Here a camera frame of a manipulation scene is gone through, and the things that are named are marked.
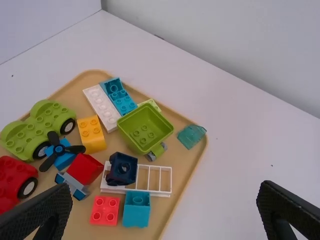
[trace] yellow duplo brick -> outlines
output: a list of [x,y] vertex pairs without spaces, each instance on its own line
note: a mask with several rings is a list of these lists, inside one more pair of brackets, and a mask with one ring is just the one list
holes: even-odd
[[82,144],[86,154],[100,152],[107,148],[104,133],[97,115],[76,120],[80,132]]

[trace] beige tray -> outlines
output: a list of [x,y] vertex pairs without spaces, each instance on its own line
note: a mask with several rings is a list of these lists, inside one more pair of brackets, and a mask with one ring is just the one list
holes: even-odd
[[[82,90],[99,82],[105,81],[112,76],[101,70],[88,70],[76,76],[71,82],[62,87],[56,93],[51,95],[49,99],[63,103],[67,107],[75,110],[78,118],[85,118],[94,115],[94,111],[86,100]],[[136,103],[141,103],[150,97],[124,84],[125,89],[131,95]],[[139,164],[151,164],[172,167],[172,194],[170,198],[151,197],[151,213],[149,227],[146,228],[125,228],[122,226],[122,215],[124,209],[125,195],[100,193],[101,175],[91,184],[89,190],[91,195],[82,201],[73,199],[72,211],[64,230],[63,239],[66,240],[153,240],[160,239],[166,225],[173,215],[179,199],[183,196],[183,192],[188,185],[189,180],[199,163],[201,156],[207,146],[207,137],[204,137],[195,147],[187,150],[177,139],[177,132],[185,126],[192,124],[189,119],[174,112],[170,108],[157,102],[162,110],[162,114],[173,124],[174,133],[164,142],[168,145],[168,150],[155,162],[148,162],[144,156],[136,155],[122,141],[118,131],[107,133],[104,131],[104,137],[107,143],[107,149],[92,154],[94,158],[102,164],[109,160],[109,156],[114,152],[122,152],[138,158]],[[66,136],[72,145],[81,144],[78,128]],[[3,148],[0,148],[0,156],[10,154]],[[42,163],[42,160],[32,163],[36,168]],[[39,173],[38,187],[33,197],[48,188],[55,185],[54,179],[57,169],[52,166],[49,171]],[[118,224],[112,226],[96,226],[89,223],[94,197],[97,195],[120,197],[120,209],[118,214]]]

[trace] toy wheel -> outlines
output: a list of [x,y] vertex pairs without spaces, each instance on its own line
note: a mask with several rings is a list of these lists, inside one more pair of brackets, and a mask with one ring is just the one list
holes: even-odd
[[17,197],[18,199],[26,199],[29,197],[37,188],[38,179],[35,177],[30,177],[26,180],[20,187]]
[[168,145],[165,144],[164,142],[161,143],[161,146],[163,147],[164,151],[168,150]]
[[145,155],[146,159],[148,159],[149,162],[154,162],[157,157],[154,155],[152,151],[150,151],[147,155]]
[[72,132],[75,126],[76,126],[76,121],[72,118],[69,118],[62,124],[60,128],[60,133],[63,135],[69,134]]
[[45,150],[47,147],[49,147],[51,144],[48,141],[44,141],[39,146],[36,147],[32,154],[33,159],[43,159],[46,156]]

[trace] coral red square brick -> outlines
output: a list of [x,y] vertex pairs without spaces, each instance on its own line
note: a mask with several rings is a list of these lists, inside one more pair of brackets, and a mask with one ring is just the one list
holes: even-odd
[[92,207],[90,223],[93,225],[116,226],[118,223],[120,198],[96,196]]

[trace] lime green car base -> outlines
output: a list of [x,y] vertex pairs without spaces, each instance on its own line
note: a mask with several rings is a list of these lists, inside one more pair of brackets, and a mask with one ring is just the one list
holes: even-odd
[[163,142],[174,132],[174,126],[150,103],[146,103],[117,121],[126,144],[137,154],[154,161],[166,150]]
[[69,134],[76,125],[76,114],[50,100],[37,102],[25,121],[13,121],[3,128],[0,145],[23,161],[33,162],[46,156],[50,146],[47,133]]

